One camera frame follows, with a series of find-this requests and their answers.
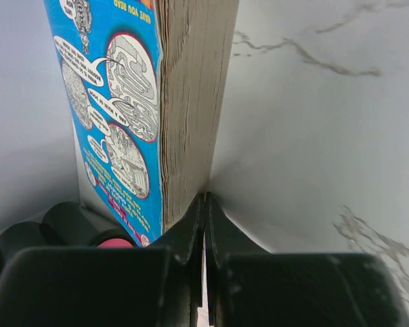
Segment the blue paperback book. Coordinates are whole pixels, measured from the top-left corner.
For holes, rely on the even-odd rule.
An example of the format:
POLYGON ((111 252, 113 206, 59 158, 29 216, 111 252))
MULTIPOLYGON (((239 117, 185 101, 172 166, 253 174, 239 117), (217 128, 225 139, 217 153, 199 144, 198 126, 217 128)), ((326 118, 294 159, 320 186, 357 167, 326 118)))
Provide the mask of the blue paperback book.
POLYGON ((71 109, 81 203, 138 247, 210 175, 237 1, 45 1, 71 109))

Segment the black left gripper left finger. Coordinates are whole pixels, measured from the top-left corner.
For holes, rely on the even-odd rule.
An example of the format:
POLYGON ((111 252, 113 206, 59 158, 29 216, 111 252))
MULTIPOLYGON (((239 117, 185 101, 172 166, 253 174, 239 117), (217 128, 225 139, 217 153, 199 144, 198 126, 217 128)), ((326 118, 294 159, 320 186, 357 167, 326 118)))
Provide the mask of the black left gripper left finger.
POLYGON ((143 248, 17 251, 0 274, 0 326, 195 326, 203 195, 143 248))

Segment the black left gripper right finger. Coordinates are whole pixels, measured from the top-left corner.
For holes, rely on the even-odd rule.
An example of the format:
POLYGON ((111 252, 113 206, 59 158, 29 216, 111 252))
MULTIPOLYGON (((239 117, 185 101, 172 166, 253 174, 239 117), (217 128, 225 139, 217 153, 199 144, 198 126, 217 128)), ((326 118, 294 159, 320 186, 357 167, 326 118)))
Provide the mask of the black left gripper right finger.
POLYGON ((269 253, 204 200, 212 326, 409 326, 391 274, 363 253, 269 253))

